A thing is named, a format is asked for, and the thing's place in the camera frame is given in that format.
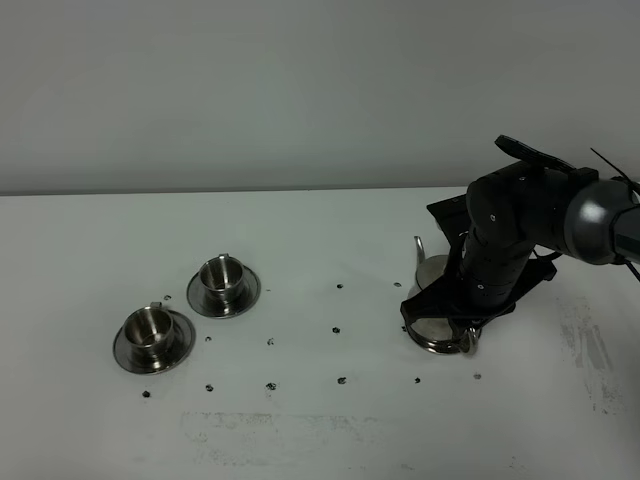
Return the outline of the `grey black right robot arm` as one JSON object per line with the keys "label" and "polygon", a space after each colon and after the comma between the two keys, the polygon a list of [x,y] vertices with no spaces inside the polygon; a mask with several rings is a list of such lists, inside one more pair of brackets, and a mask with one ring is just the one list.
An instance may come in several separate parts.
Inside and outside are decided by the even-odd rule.
{"label": "grey black right robot arm", "polygon": [[556,273],[566,255],[592,265],[639,259],[639,203],[620,179],[590,168],[517,162],[429,205],[450,243],[444,272],[401,304],[406,325],[445,318],[483,327]]}

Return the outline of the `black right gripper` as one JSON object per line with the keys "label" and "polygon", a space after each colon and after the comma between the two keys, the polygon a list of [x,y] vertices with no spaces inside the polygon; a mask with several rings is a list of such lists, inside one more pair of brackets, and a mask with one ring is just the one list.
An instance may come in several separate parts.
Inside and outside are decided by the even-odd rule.
{"label": "black right gripper", "polygon": [[477,227],[470,228],[455,257],[453,275],[415,274],[414,294],[400,306],[404,325],[446,318],[462,329],[464,315],[512,312],[519,299],[557,273],[555,254],[534,258],[533,250],[534,245],[527,241],[499,246],[484,238]]}

